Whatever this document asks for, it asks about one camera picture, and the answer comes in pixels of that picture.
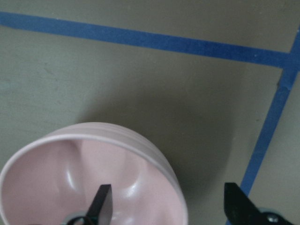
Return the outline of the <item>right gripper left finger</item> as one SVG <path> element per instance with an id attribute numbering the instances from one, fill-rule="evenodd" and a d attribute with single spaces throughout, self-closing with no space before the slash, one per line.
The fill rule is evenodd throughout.
<path id="1" fill-rule="evenodd" d="M 113 194 L 111 184 L 101 185 L 85 215 L 87 222 L 111 222 Z"/>

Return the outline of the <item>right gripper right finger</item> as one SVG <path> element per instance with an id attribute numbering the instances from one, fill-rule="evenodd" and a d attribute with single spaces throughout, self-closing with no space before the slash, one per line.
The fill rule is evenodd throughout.
<path id="1" fill-rule="evenodd" d="M 290 225 L 291 222 L 271 210 L 260 210 L 234 182 L 224 185 L 224 212 L 232 225 Z"/>

